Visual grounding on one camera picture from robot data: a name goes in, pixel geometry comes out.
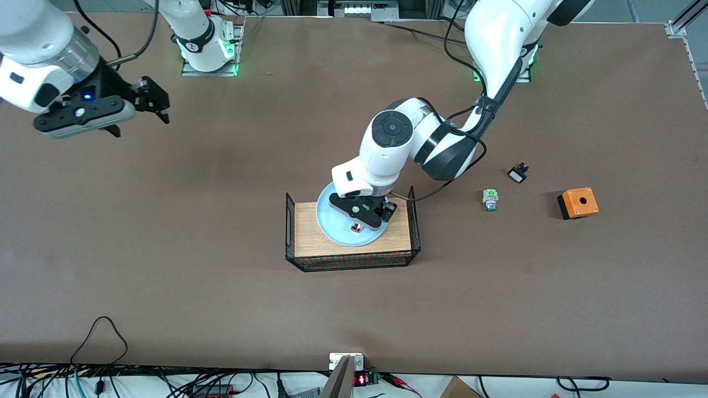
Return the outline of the light blue round plate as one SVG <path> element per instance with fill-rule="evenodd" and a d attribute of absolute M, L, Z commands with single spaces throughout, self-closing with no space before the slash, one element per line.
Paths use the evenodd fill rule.
<path fill-rule="evenodd" d="M 364 228 L 361 233 L 352 231 L 351 225 L 353 222 L 329 206 L 329 194 L 333 192 L 336 192 L 334 183 L 329 183 L 319 195 L 315 211 L 316 220 L 321 231 L 332 242 L 347 247 L 361 247 L 374 242 L 387 229 L 387 224 L 385 223 L 379 230 Z"/>

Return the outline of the orange button enclosure box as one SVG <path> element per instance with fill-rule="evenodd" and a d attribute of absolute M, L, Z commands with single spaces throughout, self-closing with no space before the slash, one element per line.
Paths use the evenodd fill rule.
<path fill-rule="evenodd" d="M 563 220 L 581 219 L 599 213 L 592 188 L 574 188 L 557 196 Z"/>

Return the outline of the wooden board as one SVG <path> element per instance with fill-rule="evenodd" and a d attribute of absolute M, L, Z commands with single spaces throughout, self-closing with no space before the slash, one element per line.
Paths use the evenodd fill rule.
<path fill-rule="evenodd" d="M 374 242 L 361 247 L 347 247 L 331 241 L 316 221 L 316 202 L 297 202 L 294 205 L 294 255 L 350 255 L 411 249 L 407 204 L 399 198 L 393 198 L 392 202 L 397 204 L 397 209 L 384 232 Z"/>

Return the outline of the aluminium frame profile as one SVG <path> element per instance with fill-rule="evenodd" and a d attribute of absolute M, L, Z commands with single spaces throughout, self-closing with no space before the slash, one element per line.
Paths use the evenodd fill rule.
<path fill-rule="evenodd" d="M 364 18 L 372 21 L 435 19 L 447 0 L 275 0 L 286 16 Z"/>

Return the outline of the red and black clip leads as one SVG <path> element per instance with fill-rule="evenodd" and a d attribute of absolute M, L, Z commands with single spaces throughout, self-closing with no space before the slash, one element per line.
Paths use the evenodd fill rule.
<path fill-rule="evenodd" d="M 414 393 L 418 398 L 423 398 L 422 395 L 416 391 L 414 388 L 410 387 L 404 380 L 398 378 L 390 373 L 379 373 L 379 377 L 385 382 L 393 387 L 399 388 L 400 390 L 410 391 Z"/>

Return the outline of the brown cardboard box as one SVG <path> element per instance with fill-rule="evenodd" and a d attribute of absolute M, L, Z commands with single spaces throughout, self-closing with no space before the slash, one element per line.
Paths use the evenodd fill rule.
<path fill-rule="evenodd" d="M 459 377 L 452 376 L 440 398 L 483 398 L 483 396 Z"/>

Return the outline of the aluminium table edge rail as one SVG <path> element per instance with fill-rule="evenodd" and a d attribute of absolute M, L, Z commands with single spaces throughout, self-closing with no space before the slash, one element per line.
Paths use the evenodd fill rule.
<path fill-rule="evenodd" d="M 708 0 L 690 0 L 690 3 L 682 11 L 663 26 L 668 38 L 682 40 L 697 81 L 701 99 L 706 110 L 708 110 L 708 60 L 695 60 L 687 36 L 687 28 L 692 23 L 695 23 L 705 11 L 708 11 Z"/>

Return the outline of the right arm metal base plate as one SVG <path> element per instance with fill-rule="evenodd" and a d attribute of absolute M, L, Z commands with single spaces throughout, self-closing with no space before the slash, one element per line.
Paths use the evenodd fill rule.
<path fill-rule="evenodd" d="M 237 76 L 240 70 L 243 26 L 232 21 L 220 21 L 219 28 L 199 53 L 179 44 L 184 60 L 184 76 Z"/>

